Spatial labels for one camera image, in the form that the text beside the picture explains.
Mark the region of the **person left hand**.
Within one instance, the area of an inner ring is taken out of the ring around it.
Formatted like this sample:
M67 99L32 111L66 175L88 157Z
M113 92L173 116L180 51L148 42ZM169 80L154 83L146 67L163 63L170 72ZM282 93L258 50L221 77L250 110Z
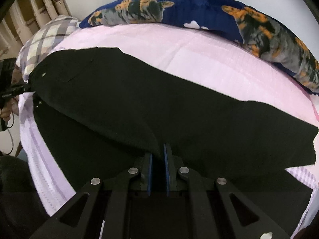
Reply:
M20 68L17 65L15 65L15 68L12 73L11 84L16 85L20 83L23 83L22 72ZM5 123L9 122L12 114L19 116L18 102L19 96L16 96L7 101L5 103L5 106L1 108L1 119L3 119Z

